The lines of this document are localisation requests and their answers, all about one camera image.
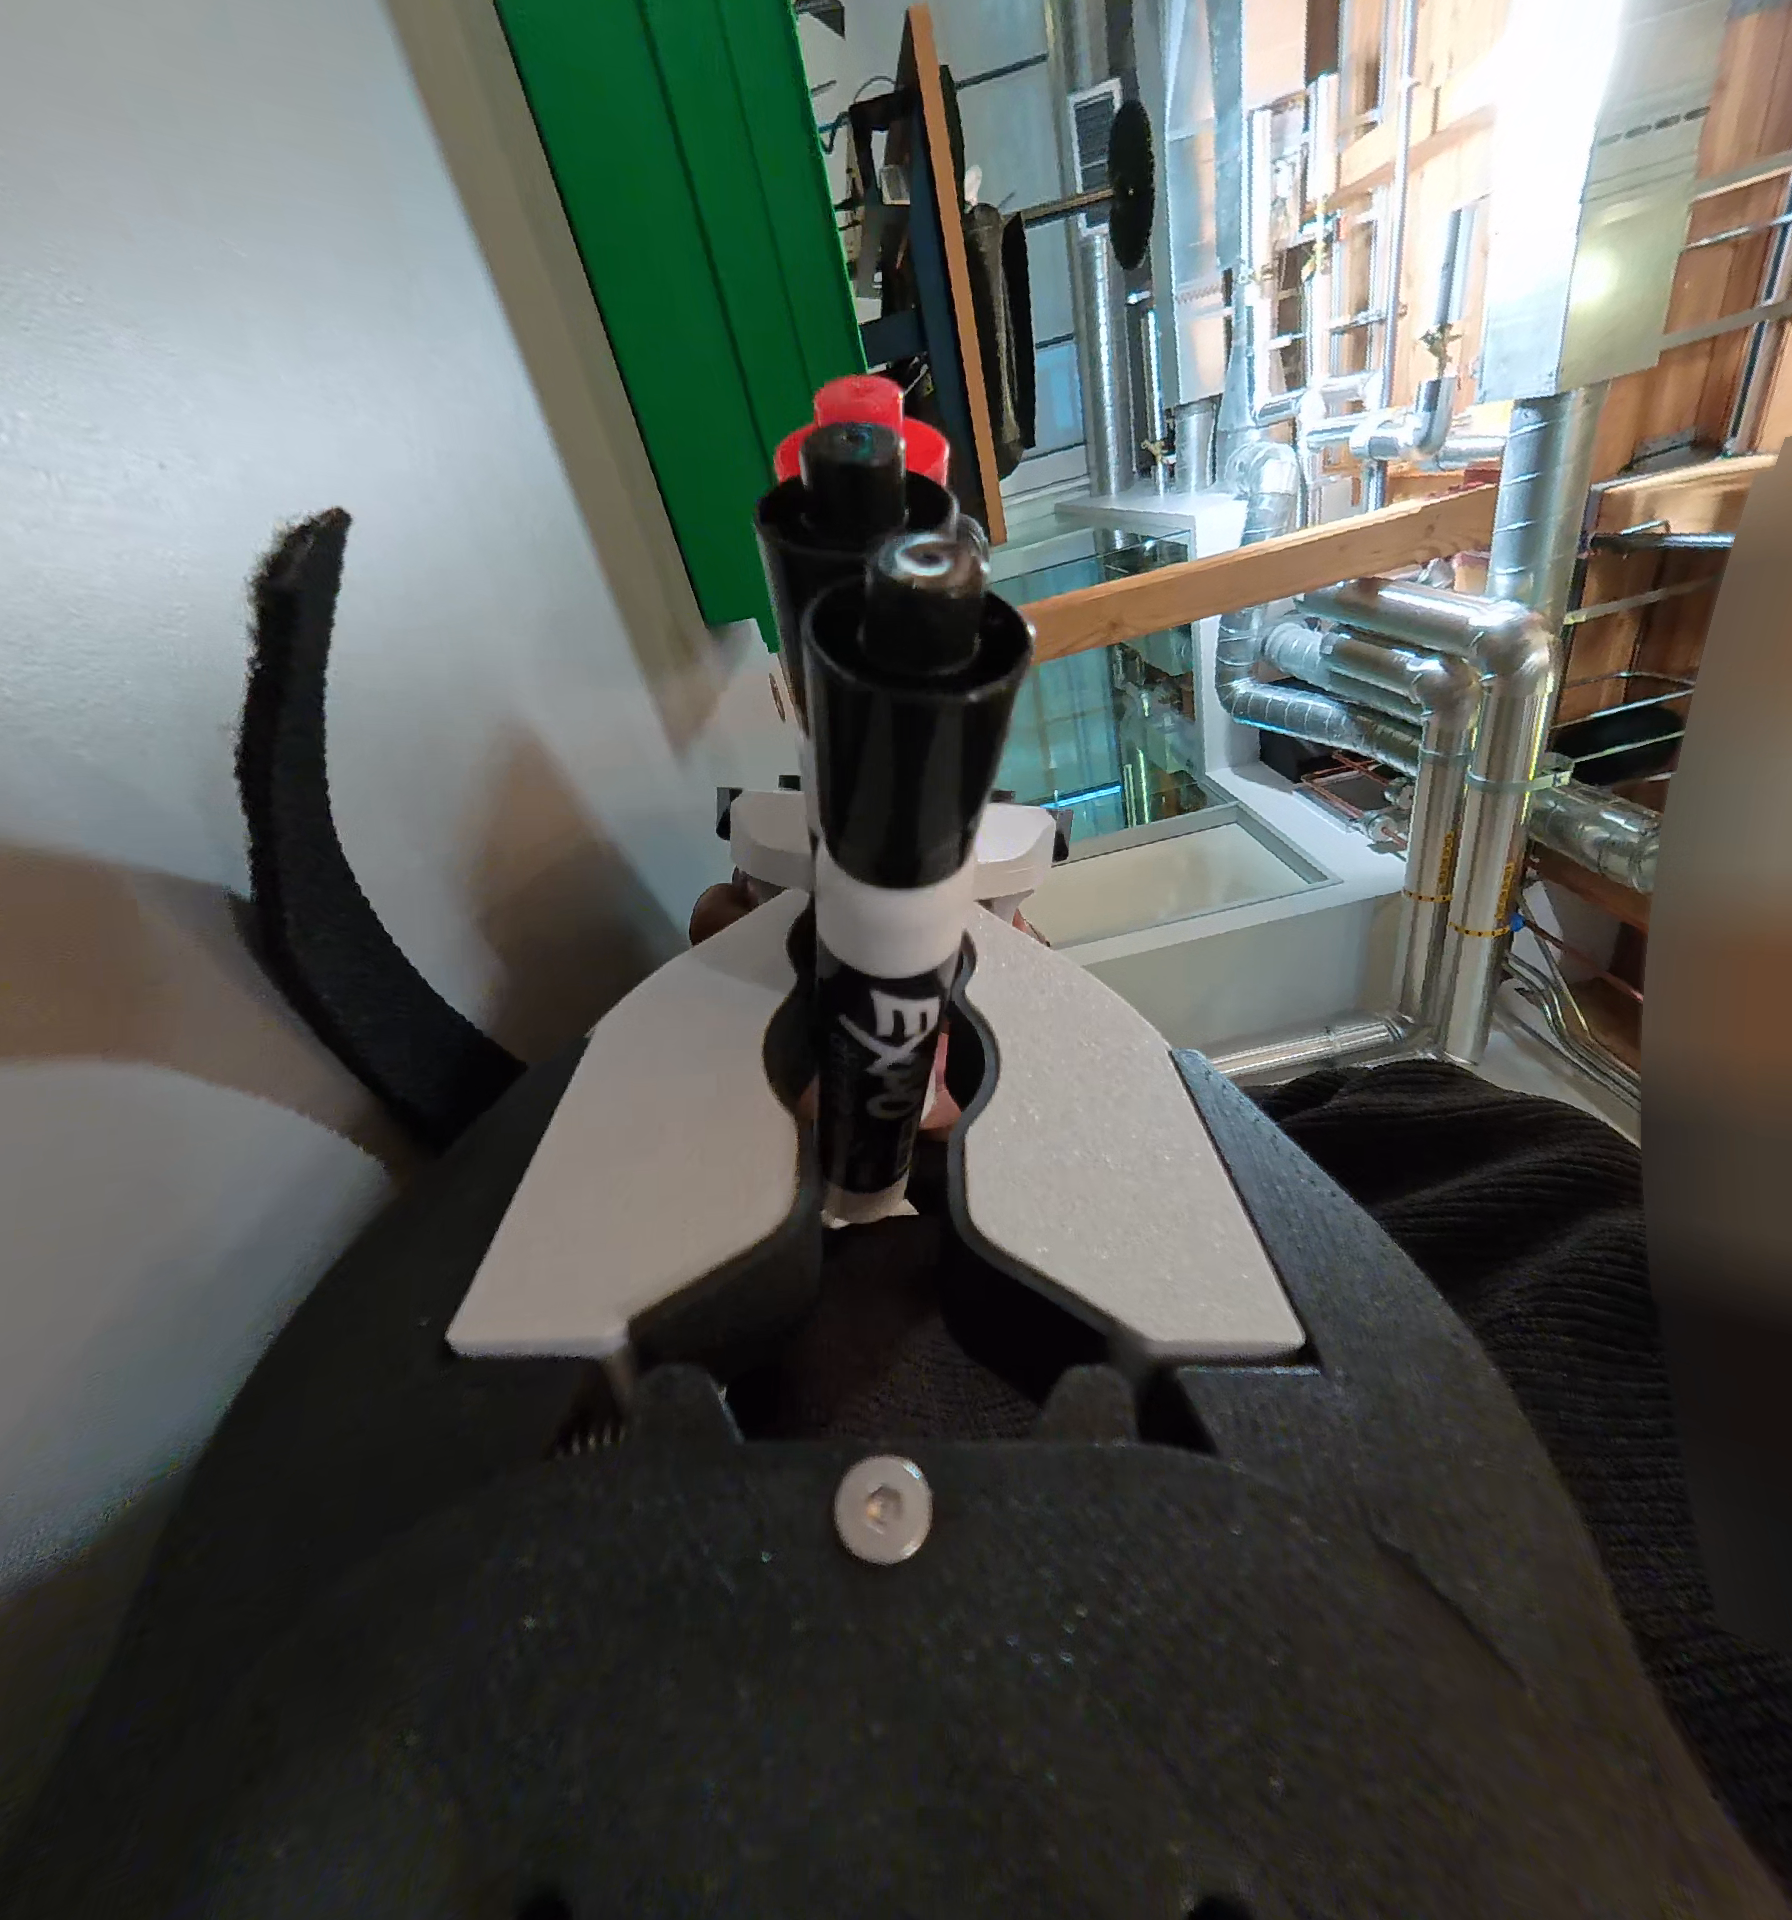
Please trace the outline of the vertical silver duct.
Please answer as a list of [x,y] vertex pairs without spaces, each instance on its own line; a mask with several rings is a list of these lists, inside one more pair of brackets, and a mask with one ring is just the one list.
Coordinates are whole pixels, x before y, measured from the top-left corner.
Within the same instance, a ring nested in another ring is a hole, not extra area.
[[1108,7],[1048,2],[1048,55],[1060,131],[1062,192],[1096,197],[1066,217],[1082,435],[1092,491],[1127,489],[1134,473],[1124,346],[1124,269],[1108,239],[1108,145],[1124,106],[1111,61]]

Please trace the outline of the red dry-erase marker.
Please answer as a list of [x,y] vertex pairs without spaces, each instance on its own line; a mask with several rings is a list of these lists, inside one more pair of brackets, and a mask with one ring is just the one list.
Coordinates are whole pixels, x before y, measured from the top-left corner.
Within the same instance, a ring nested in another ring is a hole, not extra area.
[[830,423],[884,425],[903,442],[906,468],[941,488],[952,480],[952,446],[929,421],[908,418],[905,388],[881,374],[848,374],[825,383],[811,397],[814,418],[776,442],[773,453],[775,482],[801,476],[801,446],[810,437]]

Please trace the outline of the person's black sweater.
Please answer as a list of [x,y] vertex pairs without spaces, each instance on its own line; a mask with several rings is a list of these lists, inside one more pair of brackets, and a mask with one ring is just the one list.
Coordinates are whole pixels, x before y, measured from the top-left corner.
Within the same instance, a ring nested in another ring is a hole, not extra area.
[[[1713,1614],[1650,1285],[1640,1151],[1598,1117],[1448,1064],[1252,1089],[1472,1333],[1574,1500],[1653,1689],[1792,1899],[1792,1656]],[[1027,1437],[1077,1335],[953,1251],[945,1145],[920,1217],[824,1237],[821,1293],[728,1387],[751,1439]]]

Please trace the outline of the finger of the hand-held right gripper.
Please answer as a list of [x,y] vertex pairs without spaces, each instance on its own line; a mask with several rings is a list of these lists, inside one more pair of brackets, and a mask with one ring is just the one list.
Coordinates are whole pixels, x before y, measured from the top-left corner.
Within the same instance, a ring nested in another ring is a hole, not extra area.
[[975,838],[975,898],[995,919],[1013,921],[1051,875],[1058,826],[1040,805],[984,805]]
[[816,831],[797,790],[746,787],[727,808],[734,869],[761,891],[811,891]]

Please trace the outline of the silver ducts bundle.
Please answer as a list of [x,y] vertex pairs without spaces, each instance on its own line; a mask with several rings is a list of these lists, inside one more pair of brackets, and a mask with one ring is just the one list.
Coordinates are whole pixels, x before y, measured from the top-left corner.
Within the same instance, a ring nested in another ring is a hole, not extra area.
[[1217,698],[1259,734],[1376,758],[1418,774],[1466,770],[1482,683],[1463,659],[1299,616],[1267,603],[1220,618]]

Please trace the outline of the wooden handrail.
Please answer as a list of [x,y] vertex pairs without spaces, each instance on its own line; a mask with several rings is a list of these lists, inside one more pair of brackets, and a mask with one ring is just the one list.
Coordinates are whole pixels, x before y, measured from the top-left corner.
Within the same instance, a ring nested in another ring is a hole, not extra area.
[[1484,550],[1497,485],[1405,503],[1025,607],[1039,666],[1357,579]]

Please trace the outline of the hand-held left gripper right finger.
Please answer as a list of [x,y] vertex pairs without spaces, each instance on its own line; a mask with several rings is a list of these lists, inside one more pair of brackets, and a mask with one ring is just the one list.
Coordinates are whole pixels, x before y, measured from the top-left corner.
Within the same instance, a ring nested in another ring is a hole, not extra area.
[[1294,1359],[1297,1311],[1162,1034],[1018,928],[966,928],[984,1068],[949,1148],[963,1241],[1121,1366]]

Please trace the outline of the shiny steel pipe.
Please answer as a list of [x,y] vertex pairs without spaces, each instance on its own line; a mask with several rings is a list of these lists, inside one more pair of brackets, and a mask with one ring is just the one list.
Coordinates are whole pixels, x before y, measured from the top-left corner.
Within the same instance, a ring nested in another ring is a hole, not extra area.
[[1486,576],[1506,598],[1378,579],[1301,598],[1306,618],[1475,667],[1475,756],[1461,772],[1412,774],[1394,1007],[1219,1058],[1229,1079],[1267,1083],[1408,1051],[1461,1068],[1484,1059],[1606,395],[1601,383],[1512,406]]

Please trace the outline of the black dry-erase marker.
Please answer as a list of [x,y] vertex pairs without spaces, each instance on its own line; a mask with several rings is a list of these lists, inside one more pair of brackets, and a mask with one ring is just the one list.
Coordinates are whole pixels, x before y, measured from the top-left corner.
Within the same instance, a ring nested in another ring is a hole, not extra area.
[[801,623],[819,838],[816,1145],[824,1214],[903,1210],[977,904],[977,837],[1032,664],[957,518],[881,542]]
[[804,618],[839,582],[862,582],[876,550],[898,535],[975,533],[945,485],[908,469],[905,439],[871,421],[814,425],[792,446],[787,480],[759,497],[753,532],[769,587],[769,609],[789,679],[800,791],[808,841],[819,842],[817,780],[810,737]]

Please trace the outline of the black round fan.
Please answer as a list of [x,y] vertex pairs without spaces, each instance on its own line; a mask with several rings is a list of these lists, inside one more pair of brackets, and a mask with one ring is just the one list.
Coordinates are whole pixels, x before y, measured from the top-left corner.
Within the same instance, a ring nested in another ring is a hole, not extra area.
[[1124,273],[1134,273],[1147,257],[1155,224],[1152,123],[1141,99],[1118,107],[1104,168],[1108,247]]

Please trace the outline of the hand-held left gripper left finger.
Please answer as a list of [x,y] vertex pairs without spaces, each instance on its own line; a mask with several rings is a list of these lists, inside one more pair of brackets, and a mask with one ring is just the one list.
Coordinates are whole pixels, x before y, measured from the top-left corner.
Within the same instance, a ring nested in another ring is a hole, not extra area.
[[657,1309],[787,1227],[800,1132],[763,1044],[808,904],[766,901],[596,1023],[457,1307],[454,1355],[626,1363]]

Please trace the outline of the green plastic bin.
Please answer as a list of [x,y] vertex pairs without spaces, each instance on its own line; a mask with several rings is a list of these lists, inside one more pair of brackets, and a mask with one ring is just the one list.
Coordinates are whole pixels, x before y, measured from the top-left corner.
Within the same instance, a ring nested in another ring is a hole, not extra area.
[[698,609],[775,645],[753,509],[865,371],[792,7],[496,11]]

